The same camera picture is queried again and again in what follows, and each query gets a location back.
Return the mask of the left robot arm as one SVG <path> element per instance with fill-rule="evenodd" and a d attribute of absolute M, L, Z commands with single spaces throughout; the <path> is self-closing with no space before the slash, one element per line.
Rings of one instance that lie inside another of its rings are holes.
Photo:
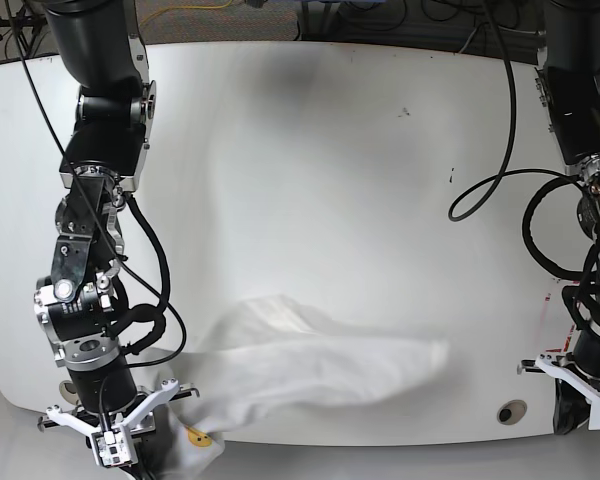
<path fill-rule="evenodd" d="M 561 299 L 578 337 L 572 350 L 545 351 L 520 368 L 553 379 L 553 431 L 566 435 L 581 426 L 600 431 L 600 1 L 546 1 L 543 16 L 546 58 L 536 85 L 564 170 L 529 200 L 521 235 L 534 261 L 564 281 Z M 550 260 L 531 230 L 542 201 L 567 185 L 580 192 L 577 220 L 591 242 L 579 270 Z"/>

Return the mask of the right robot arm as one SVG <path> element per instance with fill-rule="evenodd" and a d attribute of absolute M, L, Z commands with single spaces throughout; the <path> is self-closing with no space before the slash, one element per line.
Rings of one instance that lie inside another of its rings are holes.
<path fill-rule="evenodd" d="M 67 193 L 55 213 L 51 271 L 34 293 L 35 315 L 78 403 L 71 412 L 49 407 L 42 422 L 83 435 L 99 466 L 151 479 L 156 411 L 195 393 L 175 379 L 149 390 L 132 376 L 175 314 L 165 251 L 134 197 L 150 147 L 156 84 L 133 2 L 45 1 L 41 7 L 79 85 L 73 133 L 59 148 Z M 128 269 L 118 220 L 124 209 L 157 256 L 161 284 L 154 303 L 131 305 L 120 278 Z"/>

